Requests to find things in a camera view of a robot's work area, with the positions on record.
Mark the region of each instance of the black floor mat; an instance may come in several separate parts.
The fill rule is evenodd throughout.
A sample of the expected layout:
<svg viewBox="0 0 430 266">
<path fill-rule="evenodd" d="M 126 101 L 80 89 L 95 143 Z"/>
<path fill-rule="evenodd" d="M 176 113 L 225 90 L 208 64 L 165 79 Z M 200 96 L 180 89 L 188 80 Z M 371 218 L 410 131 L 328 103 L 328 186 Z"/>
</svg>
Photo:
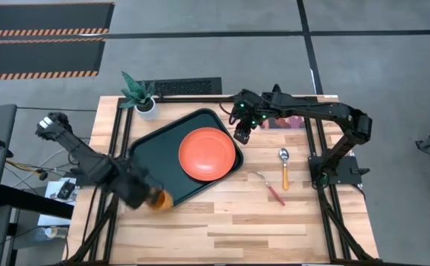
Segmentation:
<svg viewBox="0 0 430 266">
<path fill-rule="evenodd" d="M 103 38 L 0 41 L 0 80 L 96 76 Z"/>
<path fill-rule="evenodd" d="M 107 33 L 114 3 L 0 5 L 0 36 Z"/>
<path fill-rule="evenodd" d="M 183 78 L 155 81 L 157 92 L 166 95 L 221 95 L 221 78 Z"/>
</svg>

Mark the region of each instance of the red plate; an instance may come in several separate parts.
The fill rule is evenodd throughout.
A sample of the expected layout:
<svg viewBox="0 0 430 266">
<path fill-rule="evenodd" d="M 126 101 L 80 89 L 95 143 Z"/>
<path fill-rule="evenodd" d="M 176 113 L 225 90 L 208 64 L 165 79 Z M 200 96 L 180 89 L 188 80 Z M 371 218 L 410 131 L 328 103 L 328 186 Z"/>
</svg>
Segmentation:
<svg viewBox="0 0 430 266">
<path fill-rule="evenodd" d="M 226 175 L 235 163 L 235 146 L 223 131 L 196 129 L 185 136 L 179 147 L 182 169 L 201 181 L 213 181 Z"/>
</svg>

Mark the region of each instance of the spoon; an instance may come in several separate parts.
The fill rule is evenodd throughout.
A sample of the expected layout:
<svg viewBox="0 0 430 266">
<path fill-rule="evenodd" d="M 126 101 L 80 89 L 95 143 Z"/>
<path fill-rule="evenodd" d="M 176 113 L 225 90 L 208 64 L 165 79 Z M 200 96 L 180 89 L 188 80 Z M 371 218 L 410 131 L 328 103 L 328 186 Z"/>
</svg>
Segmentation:
<svg viewBox="0 0 430 266">
<path fill-rule="evenodd" d="M 282 188 L 289 189 L 289 181 L 287 180 L 287 159 L 289 159 L 289 152 L 285 148 L 279 150 L 279 156 L 283 162 L 282 169 Z"/>
</svg>

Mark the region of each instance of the dark green tray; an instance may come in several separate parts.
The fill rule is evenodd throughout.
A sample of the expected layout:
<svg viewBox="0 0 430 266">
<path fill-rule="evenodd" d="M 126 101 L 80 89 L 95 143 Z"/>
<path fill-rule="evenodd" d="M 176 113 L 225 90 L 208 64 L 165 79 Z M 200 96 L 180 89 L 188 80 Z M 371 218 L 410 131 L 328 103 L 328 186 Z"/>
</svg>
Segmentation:
<svg viewBox="0 0 430 266">
<path fill-rule="evenodd" d="M 160 183 L 164 184 L 164 189 L 174 198 L 174 206 L 223 180 L 237 171 L 243 164 L 243 153 L 233 141 L 236 151 L 235 163 L 223 178 L 203 182 L 189 177 L 179 163 L 179 146 L 187 134 L 202 127 L 220 129 L 233 141 L 230 133 L 214 111 L 199 109 L 141 137 L 129 147 L 130 159 L 135 165 L 145 166 L 153 177 L 147 179 L 146 182 L 155 187 L 160 187 Z"/>
</svg>

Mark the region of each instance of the wooden table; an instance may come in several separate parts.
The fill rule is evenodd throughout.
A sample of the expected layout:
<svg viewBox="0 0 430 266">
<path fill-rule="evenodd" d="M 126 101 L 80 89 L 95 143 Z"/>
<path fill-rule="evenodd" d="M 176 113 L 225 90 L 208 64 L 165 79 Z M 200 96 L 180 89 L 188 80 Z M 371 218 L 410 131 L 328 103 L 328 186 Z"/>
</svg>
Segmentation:
<svg viewBox="0 0 430 266">
<path fill-rule="evenodd" d="M 116 96 L 101 97 L 90 146 L 107 153 L 112 135 Z M 319 101 L 338 101 L 336 96 L 318 96 Z M 215 103 L 161 103 L 160 118 L 145 122 L 135 113 L 130 143 L 199 108 L 211 108 L 233 133 L 228 116 Z M 119 154 L 124 119 L 118 135 Z M 313 121 L 317 152 L 321 151 Z M 332 122 L 324 122 L 327 144 L 333 146 L 342 135 Z M 328 262 L 324 228 L 317 193 L 311 188 L 307 158 L 310 150 L 304 129 L 255 130 L 246 146 L 239 144 L 245 162 L 241 169 L 219 184 L 184 202 L 172 211 L 155 213 L 145 205 L 137 210 L 122 202 L 115 228 L 111 264 L 162 263 L 302 263 Z M 282 189 L 278 152 L 290 153 L 290 188 Z M 264 182 L 249 171 L 260 171 L 284 197 L 286 206 L 267 190 Z M 344 223 L 366 252 L 377 257 L 375 240 L 363 196 L 351 185 L 338 185 Z M 79 192 L 69 230 L 71 255 L 81 244 L 92 188 Z M 95 220 L 97 203 L 89 228 Z M 98 258 L 102 257 L 106 230 Z M 341 258 L 338 232 L 332 224 L 337 257 Z"/>
</svg>

